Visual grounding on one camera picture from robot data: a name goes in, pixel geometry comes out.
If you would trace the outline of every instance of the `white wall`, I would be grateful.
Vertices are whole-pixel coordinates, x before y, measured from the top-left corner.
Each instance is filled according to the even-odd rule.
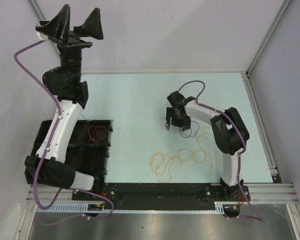
[[[292,1],[251,77],[277,164],[300,200],[300,0]]]
[[[25,157],[41,121],[55,110],[49,96],[14,61],[14,53],[36,41],[37,21],[25,0],[0,0],[0,223],[9,209],[24,202]],[[20,56],[41,78],[58,64],[47,42]]]
[[[101,9],[104,40],[83,51],[84,72],[247,70],[284,0],[38,0],[64,4],[72,26]]]

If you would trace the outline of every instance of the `white table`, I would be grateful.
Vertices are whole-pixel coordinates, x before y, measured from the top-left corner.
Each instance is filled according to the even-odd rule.
[[[176,156],[181,149],[199,150],[195,137],[183,138],[179,129],[165,128],[167,96],[191,80],[202,80],[206,89],[200,102],[220,110],[238,109],[249,133],[247,151],[242,157],[242,174],[246,183],[271,183],[268,162],[261,143],[257,125],[239,73],[187,73],[187,74],[93,74],[83,75],[88,82],[89,100],[83,115],[90,120],[113,120],[110,158],[106,177],[112,183],[157,183],[150,169],[153,154],[161,152]],[[195,97],[201,90],[200,83],[185,86],[181,93]],[[171,183],[218,183],[222,176],[222,154],[214,139],[205,135],[202,145],[213,157],[204,163],[190,160],[181,167],[176,160],[171,167]],[[168,171],[159,179],[169,180]]]

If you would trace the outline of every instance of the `string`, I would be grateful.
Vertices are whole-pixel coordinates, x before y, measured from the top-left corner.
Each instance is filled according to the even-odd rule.
[[[211,159],[211,168],[210,168],[209,174],[212,173],[212,170],[213,170],[213,157],[212,157],[212,154],[211,154],[208,150],[204,149],[204,148],[201,146],[200,138],[201,138],[201,136],[204,136],[204,135],[208,135],[208,136],[210,136],[212,139],[213,139],[214,137],[213,137],[211,134],[207,133],[207,132],[204,132],[204,133],[201,133],[200,135],[198,135],[198,132],[199,132],[200,130],[203,130],[203,129],[211,129],[211,127],[208,127],[208,126],[200,127],[200,128],[198,128],[198,130],[196,131],[196,133],[195,133],[195,135],[194,135],[194,136],[196,136],[196,140],[197,140],[197,143],[198,143],[198,145],[199,145],[199,147],[200,147],[200,150],[193,151],[193,150],[188,149],[188,148],[183,148],[183,149],[181,149],[180,151],[177,152],[176,156],[171,156],[171,155],[168,155],[168,154],[164,154],[164,153],[162,153],[162,152],[157,152],[157,153],[155,153],[154,155],[152,155],[152,157],[150,158],[150,161],[149,161],[149,165],[150,165],[150,168],[151,168],[151,170],[153,171],[153,173],[155,174],[156,179],[157,179],[157,181],[158,181],[159,183],[169,183],[169,182],[172,181],[173,177],[172,177],[172,174],[171,174],[171,167],[172,167],[173,164],[175,163],[175,160],[179,160],[179,161],[181,162],[180,167],[182,167],[182,165],[183,165],[184,163],[189,162],[191,159],[193,159],[195,162],[197,162],[197,163],[199,163],[199,164],[202,164],[202,163],[204,163],[204,162],[206,161],[206,159],[207,159],[207,154],[208,154],[208,155],[210,156],[210,159]],[[182,157],[180,156],[180,153],[182,153],[182,152],[184,152],[184,151],[190,152],[190,153],[191,153],[190,157],[188,157],[188,158],[186,158],[186,159],[182,158]],[[201,161],[199,161],[199,160],[196,158],[196,154],[197,154],[197,153],[200,153],[200,152],[204,153],[204,159],[201,160]],[[154,169],[153,164],[154,164],[155,158],[156,158],[157,156],[160,156],[162,160],[161,160],[161,163],[160,163],[159,165],[157,165],[157,167]],[[160,169],[161,169],[163,166],[164,166],[163,172],[159,172]],[[167,181],[162,181],[162,180],[160,180],[160,179],[159,179],[159,176],[164,175],[165,172],[167,171],[167,169],[168,169],[168,173],[169,173],[169,177],[170,177],[169,180],[167,180]]]

